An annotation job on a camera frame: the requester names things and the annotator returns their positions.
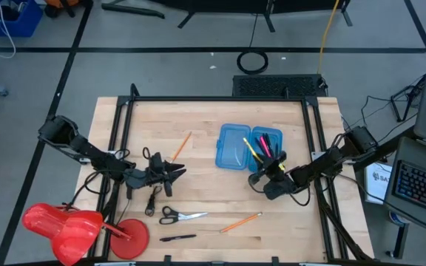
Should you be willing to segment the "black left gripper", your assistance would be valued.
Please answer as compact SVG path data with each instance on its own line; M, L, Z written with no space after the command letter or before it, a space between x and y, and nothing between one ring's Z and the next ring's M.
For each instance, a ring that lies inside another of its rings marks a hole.
M148 166L141 172L143 176L136 182L135 189L160 183L166 196L171 197L172 183L186 172L186 169L182 169L184 165L162 160L159 152L151 155L149 151L143 151L143 157L148 160Z

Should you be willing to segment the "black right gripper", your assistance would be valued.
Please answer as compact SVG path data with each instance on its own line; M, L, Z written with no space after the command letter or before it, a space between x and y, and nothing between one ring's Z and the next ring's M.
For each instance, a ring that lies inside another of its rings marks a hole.
M297 186L288 173L280 168L280 164L287 158L284 151L275 157L262 156L262 162L257 161L257 171L248 177L251 188L260 194L265 194L269 200L274 200L284 194L292 194ZM269 181L263 186L262 191L258 191L254 185L266 176Z

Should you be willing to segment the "orange pencil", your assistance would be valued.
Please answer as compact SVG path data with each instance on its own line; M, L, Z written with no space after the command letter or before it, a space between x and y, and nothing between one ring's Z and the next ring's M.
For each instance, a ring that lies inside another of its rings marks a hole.
M172 160L171 160L171 163L173 163L173 162L177 159L178 155L181 153L181 151L182 151L183 147L186 145L186 142L187 142L187 141L188 141L188 139L191 137L191 135L192 135L192 132L189 132L189 133L187 134L187 136L183 139L183 142L181 143L180 147L177 149L177 151L176 151L176 152L175 152L175 154L173 155Z
M249 221L252 221L253 219L256 219L256 218L258 218L258 217L260 217L260 216L262 216L262 215L263 215L263 213L262 213L262 212L259 212L259 213L257 213L257 214L254 214L254 215L252 215L252 216L248 217L248 218L242 219L242 220L240 220L239 222L236 222L236 223L234 223L234 224L232 224L232 225L229 225L229 226L228 226L228 227L226 227L226 228L221 229L221 230L220 230L220 233L228 232L228 231L230 231L230 230L232 230L232 229L234 229L234 228L236 228L236 227L239 227L239 226L241 226L241 225L243 225L243 224L245 224L245 223L247 223L247 222L249 222Z

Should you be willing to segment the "pink highlighter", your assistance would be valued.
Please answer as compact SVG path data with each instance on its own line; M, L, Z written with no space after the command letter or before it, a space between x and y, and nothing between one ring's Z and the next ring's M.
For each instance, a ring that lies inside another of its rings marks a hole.
M260 137L260 142L261 142L261 145L262 145L262 147L263 147L263 150L264 150L265 155L266 155L268 158L272 158L271 153L270 153L270 151L269 151L269 149L268 149L268 145L267 145L267 142L266 142L266 140L265 140L264 136L261 136L261 137Z

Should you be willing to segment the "yellow highlighter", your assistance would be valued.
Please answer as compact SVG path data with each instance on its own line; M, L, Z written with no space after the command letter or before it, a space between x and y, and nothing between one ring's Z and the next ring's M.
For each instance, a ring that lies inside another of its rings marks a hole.
M249 141L244 137L243 138L244 143L246 144L246 146L248 147L249 151L251 152L253 158L259 162L262 163L263 161L261 160L261 158L259 157L259 155L256 153L256 151L252 148L251 144L249 143Z

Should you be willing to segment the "black-handled scissors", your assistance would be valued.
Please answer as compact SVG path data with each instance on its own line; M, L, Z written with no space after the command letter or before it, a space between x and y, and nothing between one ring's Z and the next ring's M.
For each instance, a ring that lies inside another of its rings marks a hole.
M196 213L196 214L182 214L169 206L164 206L162 208L163 217L159 219L161 225L171 225L179 221L196 219L208 214L208 212Z

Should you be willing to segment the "blue plastic pencil box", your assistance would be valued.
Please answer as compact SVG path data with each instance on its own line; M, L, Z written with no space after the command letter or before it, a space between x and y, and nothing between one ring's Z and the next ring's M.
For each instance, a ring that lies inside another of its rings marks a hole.
M255 126L252 129L243 124L223 124L217 140L216 166L232 170L245 170L247 168L250 172L256 172L257 161L253 158L243 138L245 137L256 153L262 157L254 138L260 139L264 134L268 134L273 152L276 143L278 143L279 151L282 150L283 133L279 129L263 126Z

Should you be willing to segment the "white box with logo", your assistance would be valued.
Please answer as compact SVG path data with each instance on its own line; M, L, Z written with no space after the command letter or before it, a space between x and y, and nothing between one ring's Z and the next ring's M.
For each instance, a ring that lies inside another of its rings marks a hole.
M385 192L391 177L392 167L381 163L373 163L365 168L365 201L382 205Z

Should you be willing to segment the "black perforated case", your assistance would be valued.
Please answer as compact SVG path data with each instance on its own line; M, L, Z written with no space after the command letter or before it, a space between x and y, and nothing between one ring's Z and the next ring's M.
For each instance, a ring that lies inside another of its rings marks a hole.
M328 85L321 75L235 75L235 97L326 97Z

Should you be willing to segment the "red desk lamp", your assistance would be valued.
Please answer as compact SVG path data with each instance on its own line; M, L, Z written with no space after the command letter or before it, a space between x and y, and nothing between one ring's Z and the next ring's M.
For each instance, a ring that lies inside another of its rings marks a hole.
M64 266L79 262L102 230L111 233L110 247L121 259L140 256L149 244L149 230L142 221L125 219L113 225L97 211L67 211L63 206L37 203L25 211L21 222L27 230L49 239L54 256Z

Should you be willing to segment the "black desk leg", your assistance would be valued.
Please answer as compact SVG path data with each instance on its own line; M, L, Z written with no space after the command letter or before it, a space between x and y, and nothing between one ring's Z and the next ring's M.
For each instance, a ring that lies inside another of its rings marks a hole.
M399 227L394 249L386 251L385 253L387 256L394 259L402 259L409 227L409 223L405 223L403 226Z

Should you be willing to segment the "laptop with lit keyboard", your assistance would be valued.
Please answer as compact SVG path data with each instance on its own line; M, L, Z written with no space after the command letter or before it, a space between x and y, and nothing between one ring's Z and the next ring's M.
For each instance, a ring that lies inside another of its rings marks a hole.
M410 138L399 141L385 194L388 207L426 228L426 145Z

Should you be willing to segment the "black bar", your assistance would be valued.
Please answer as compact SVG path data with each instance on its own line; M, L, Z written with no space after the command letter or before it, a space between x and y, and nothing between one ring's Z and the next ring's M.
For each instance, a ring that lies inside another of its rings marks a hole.
M122 6L122 5L113 4L113 3L102 3L101 8L103 10L114 11L119 13L131 13L136 15L154 16L161 19L165 19L165 15L163 13L160 13L156 10L150 10L145 8L127 7L127 6Z

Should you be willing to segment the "black stand base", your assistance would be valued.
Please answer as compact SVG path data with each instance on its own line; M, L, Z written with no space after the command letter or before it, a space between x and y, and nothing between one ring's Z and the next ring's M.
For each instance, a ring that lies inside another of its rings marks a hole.
M167 7L184 10L187 17L178 25L182 28L195 13L254 13L263 15L271 33L275 32L271 14L332 10L337 3L346 24L352 27L347 13L351 0L150 0Z

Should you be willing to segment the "orange and black bag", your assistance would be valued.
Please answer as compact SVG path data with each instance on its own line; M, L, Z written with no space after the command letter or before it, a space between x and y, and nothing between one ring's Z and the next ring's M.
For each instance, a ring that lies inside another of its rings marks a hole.
M81 5L83 7L91 7L93 0L44 0L46 7L44 13L50 18L57 18L59 13L66 11L70 18L75 17L74 7Z

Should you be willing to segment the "blue plastic bin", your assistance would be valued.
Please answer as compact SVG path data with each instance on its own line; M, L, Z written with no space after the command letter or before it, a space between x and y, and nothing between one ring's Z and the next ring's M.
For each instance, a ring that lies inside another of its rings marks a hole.
M41 17L35 0L0 0L0 36L31 37Z

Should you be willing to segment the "black aluminium table frame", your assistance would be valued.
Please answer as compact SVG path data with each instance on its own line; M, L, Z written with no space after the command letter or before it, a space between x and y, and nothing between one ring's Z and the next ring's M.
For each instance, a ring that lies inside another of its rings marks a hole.
M316 105L285 98L138 97L131 111L126 97L99 98L89 141L102 150L129 149L129 159L146 166L142 150L175 154L189 132L191 137L177 157L186 173L173 185L173 195L158 195L157 208L208 212L177 222L159 223L144 209L148 188L132 200L120 195L116 217L136 218L149 229L147 249L133 266L274 266L338 262L337 232L320 211L318 189L294 197L269 200L249 187L247 171L218 168L214 159L220 127L225 123L268 126L283 133L285 165L293 168L311 161L311 152L328 147L343 132L336 98L319 98ZM220 230L262 212L263 215L228 232ZM169 236L195 238L161 242Z

